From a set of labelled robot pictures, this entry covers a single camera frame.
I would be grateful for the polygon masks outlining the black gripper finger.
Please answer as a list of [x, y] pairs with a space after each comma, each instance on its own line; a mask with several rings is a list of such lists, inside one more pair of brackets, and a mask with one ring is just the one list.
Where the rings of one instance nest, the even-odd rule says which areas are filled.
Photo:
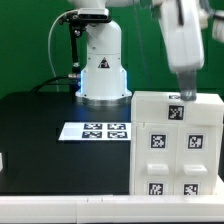
[[183, 101], [195, 101], [197, 88], [196, 88], [196, 72], [185, 71], [177, 74], [180, 98]]

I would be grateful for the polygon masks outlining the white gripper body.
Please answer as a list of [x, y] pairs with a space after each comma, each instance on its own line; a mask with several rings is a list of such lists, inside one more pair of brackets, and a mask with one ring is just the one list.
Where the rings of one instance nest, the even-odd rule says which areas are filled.
[[201, 69], [204, 49], [195, 0], [164, 0], [159, 24], [173, 73]]

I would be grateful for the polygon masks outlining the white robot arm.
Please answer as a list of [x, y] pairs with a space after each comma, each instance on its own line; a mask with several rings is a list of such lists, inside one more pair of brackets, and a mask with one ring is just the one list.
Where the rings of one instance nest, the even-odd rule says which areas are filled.
[[[68, 0], [75, 34], [87, 33], [87, 63], [81, 71], [77, 96], [87, 101], [120, 101], [132, 93], [121, 64], [120, 26], [111, 7], [136, 5], [141, 0]], [[204, 63], [204, 51], [195, 0], [149, 0], [159, 9], [159, 25], [166, 46], [168, 66], [178, 77], [184, 101], [196, 99], [196, 71]]]

